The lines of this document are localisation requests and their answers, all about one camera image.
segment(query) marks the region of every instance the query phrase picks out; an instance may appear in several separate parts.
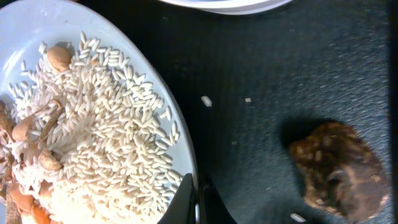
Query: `plate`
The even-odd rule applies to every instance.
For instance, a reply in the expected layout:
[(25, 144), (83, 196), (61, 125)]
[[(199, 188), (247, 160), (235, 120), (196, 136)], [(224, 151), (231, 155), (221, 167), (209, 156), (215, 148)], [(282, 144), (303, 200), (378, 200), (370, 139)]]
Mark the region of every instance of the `plate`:
[(160, 0), (176, 6), (191, 7), (226, 15), (247, 15), (275, 9), (292, 0)]
[[(135, 71), (146, 73), (146, 81), (154, 84), (153, 90), (165, 101), (165, 106), (155, 112), (161, 113), (166, 106), (170, 106), (180, 139), (169, 148), (167, 154), (173, 157), (173, 170), (182, 175), (193, 175), (197, 189), (195, 154), (181, 111), (163, 79), (116, 26), (91, 9), (71, 1), (16, 1), (0, 10), (0, 18), (0, 99), (12, 99), (7, 87), (9, 83), (31, 82), (28, 77), (20, 75), (21, 62), (25, 60), (26, 68), (35, 70), (41, 57), (38, 51), (41, 41), (48, 46), (71, 42), (76, 49), (83, 30), (87, 37), (100, 38), (101, 45), (123, 51), (130, 57), (130, 64)], [(169, 132), (171, 124), (168, 121), (161, 122), (160, 127)]]

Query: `white bowl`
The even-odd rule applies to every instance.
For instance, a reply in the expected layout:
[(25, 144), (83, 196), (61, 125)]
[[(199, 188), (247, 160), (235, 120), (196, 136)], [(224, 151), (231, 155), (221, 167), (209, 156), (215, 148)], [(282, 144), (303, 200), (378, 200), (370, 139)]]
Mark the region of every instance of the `white bowl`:
[[(146, 80), (154, 84), (154, 91), (165, 100), (162, 109), (170, 106), (172, 120), (176, 121), (180, 139), (170, 147), (167, 154), (173, 157), (172, 169), (182, 175), (193, 174), (197, 188), (196, 162), (192, 142), (180, 109), (163, 79), (147, 61), (138, 48), (112, 23), (96, 12), (72, 1), (24, 0), (16, 1), (0, 10), (0, 99), (9, 100), (8, 83), (31, 82), (21, 73), (21, 62), (27, 69), (35, 70), (40, 54), (41, 41), (49, 46), (57, 42), (72, 42), (78, 48), (80, 32), (88, 37), (99, 37), (101, 45), (112, 45), (131, 59), (134, 70), (146, 73)], [(171, 122), (160, 122), (160, 127), (169, 132)]]
[(226, 15), (246, 15), (263, 12), (293, 0), (160, 0), (176, 6), (201, 9)]

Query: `pile of rice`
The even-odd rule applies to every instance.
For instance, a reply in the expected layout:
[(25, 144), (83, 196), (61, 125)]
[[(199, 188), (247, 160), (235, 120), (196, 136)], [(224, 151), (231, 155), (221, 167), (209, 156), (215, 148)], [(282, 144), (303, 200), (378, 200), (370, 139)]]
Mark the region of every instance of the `pile of rice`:
[[(15, 98), (11, 117), (18, 123), (51, 99), (61, 102), (65, 110), (39, 149), (52, 151), (62, 168), (46, 171), (37, 158), (23, 164), (27, 142), (19, 141), (7, 145), (19, 162), (12, 170), (54, 221), (156, 223), (182, 180), (166, 155), (179, 138), (177, 125), (146, 75), (135, 72), (123, 52), (100, 42), (82, 33), (64, 72), (49, 63), (44, 43), (35, 72), (22, 63), (21, 74), (35, 84), (9, 85)], [(31, 136), (41, 134), (55, 109), (50, 104), (38, 115)], [(172, 122), (168, 134), (159, 128), (160, 119)], [(44, 180), (52, 183), (51, 197), (39, 196)]]

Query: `black table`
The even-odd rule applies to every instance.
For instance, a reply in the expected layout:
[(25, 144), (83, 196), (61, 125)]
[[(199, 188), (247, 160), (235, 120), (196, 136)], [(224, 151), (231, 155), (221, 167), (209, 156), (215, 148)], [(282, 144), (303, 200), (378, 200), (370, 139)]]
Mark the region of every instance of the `black table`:
[[(386, 1), (301, 0), (239, 17), (154, 0), (81, 3), (119, 27), (166, 81), (200, 175), (238, 223), (294, 223), (293, 212), (344, 223), (304, 204), (286, 149), (324, 119), (354, 126), (391, 173)], [(392, 211), (390, 200), (368, 223), (392, 223)]]

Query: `white plate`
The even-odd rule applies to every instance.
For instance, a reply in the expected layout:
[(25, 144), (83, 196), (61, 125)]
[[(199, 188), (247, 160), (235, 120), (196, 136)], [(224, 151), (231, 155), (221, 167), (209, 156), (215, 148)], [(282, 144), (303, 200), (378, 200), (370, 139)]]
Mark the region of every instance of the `white plate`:
[[(27, 69), (35, 70), (40, 54), (41, 41), (49, 46), (57, 42), (72, 42), (78, 48), (80, 32), (88, 37), (99, 37), (101, 45), (112, 45), (131, 58), (131, 65), (139, 73), (146, 73), (146, 80), (154, 84), (154, 91), (170, 106), (172, 120), (177, 122), (180, 139), (170, 147), (167, 154), (173, 157), (172, 169), (180, 174), (193, 174), (197, 189), (196, 162), (192, 142), (183, 116), (167, 85), (160, 78), (138, 48), (112, 23), (81, 4), (57, 0), (23, 0), (14, 2), (0, 10), (0, 99), (12, 98), (8, 83), (20, 83), (29, 78), (20, 76), (21, 62)], [(161, 120), (160, 127), (169, 132), (171, 122)]]
[(226, 15), (246, 15), (268, 11), (293, 0), (160, 0), (176, 6), (191, 7)]

